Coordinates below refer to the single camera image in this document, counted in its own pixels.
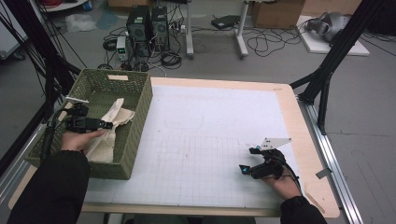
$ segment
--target plastic basket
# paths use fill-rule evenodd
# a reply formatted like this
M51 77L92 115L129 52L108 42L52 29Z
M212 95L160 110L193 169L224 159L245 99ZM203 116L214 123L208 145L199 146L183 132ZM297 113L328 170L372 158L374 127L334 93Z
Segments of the plastic basket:
M135 112L131 122L116 129L116 144L113 162L90 161L91 177L106 179L129 179L134 167L134 159L143 132L152 88L147 73L84 69L78 76L70 97L88 100L88 118L101 118L118 98L124 98L125 109ZM51 145L51 154L60 150L64 127L55 132ZM40 164L40 152L44 136L36 142L25 158L33 166Z

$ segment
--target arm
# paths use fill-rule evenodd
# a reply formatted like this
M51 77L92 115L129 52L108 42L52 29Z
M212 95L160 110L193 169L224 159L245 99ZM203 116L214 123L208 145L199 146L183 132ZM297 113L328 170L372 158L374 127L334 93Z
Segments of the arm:
M278 179L265 177L264 182L269 184L284 200L280 205L282 224L325 224L327 223L319 210L302 196L297 184L285 168L283 175Z
M76 223L90 176L87 158L80 151L101 134L65 133L62 150L37 169L8 223Z

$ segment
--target electronic device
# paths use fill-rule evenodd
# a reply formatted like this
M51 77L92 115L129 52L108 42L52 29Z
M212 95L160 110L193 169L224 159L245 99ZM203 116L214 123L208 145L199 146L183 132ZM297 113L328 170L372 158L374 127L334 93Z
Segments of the electronic device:
M291 178L296 183L301 192L299 177L293 172L291 167L286 163L285 156L276 147L281 147L291 141L290 138L265 138L261 146L251 147L250 154L262 155L264 163L254 167L239 165L243 175L251 175L254 179L272 177L279 179L286 168Z
M240 16L225 16L218 19L213 20L211 23L219 30L233 27L239 23Z
M134 54L140 57L150 56L154 41L149 6L132 6L126 28Z
M347 23L349 17L344 16L339 12L324 12L319 18L309 20L306 25L307 31L315 31L326 42L333 42L333 38L342 31Z
M154 7L151 11L151 22L156 50L168 51L170 49L167 15L167 7Z
M40 161L44 161L50 157L50 147L52 144L53 136L55 135L56 129L59 127L57 124L58 118L62 112L66 112L68 118L65 120L64 128L73 133L86 133L96 131L98 129L112 129L113 123L106 122L101 119L90 119L87 118L89 108L82 103L74 103L71 108L62 108L55 112L52 120L47 123L46 130L44 131L44 140L40 153Z
M128 49L126 48L125 36L117 37L117 53L119 54L120 61L128 61Z

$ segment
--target hand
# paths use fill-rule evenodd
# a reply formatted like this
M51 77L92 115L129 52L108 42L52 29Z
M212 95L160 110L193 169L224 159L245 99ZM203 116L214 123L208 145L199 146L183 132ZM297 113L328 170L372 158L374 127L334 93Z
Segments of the hand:
M62 137L62 147L61 150L73 150L82 151L87 154L87 145L91 139L99 137L104 134L104 130L92 132L92 133L64 133Z
M292 179L289 170L284 167L282 176L276 180L272 176L262 178L262 180L269 184L284 200L301 196L301 192L297 183Z

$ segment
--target black tripod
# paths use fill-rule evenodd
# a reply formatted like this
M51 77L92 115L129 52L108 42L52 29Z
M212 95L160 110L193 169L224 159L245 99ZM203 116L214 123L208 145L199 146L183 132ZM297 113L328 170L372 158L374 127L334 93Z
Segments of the black tripod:
M313 105L315 98L321 92L318 127L323 135L326 134L324 125L332 75L341 61L347 56L350 49L355 45L373 16L385 2L386 0L362 0L320 67L314 73L290 84L293 89L296 89L309 82L304 92L298 95L299 100L307 105Z

